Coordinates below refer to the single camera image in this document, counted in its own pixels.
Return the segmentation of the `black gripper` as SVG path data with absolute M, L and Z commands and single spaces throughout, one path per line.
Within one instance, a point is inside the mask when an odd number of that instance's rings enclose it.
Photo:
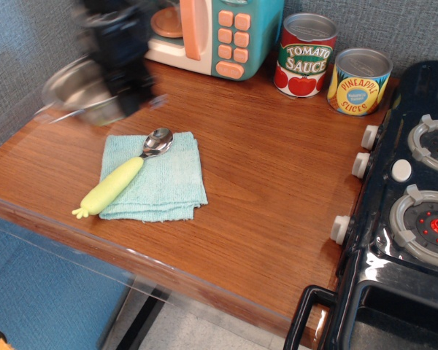
M 145 65 L 149 39 L 145 22 L 136 18 L 83 29 L 85 51 L 101 67 L 105 84 L 126 117 L 144 105 L 157 109 L 166 103 L 165 95 L 153 91 L 155 78 Z

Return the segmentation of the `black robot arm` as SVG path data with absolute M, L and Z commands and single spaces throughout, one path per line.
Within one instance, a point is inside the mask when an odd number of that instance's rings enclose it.
M 99 65 L 126 117 L 155 98 L 155 80 L 145 65 L 152 13 L 143 1 L 78 1 L 73 12 L 83 52 Z

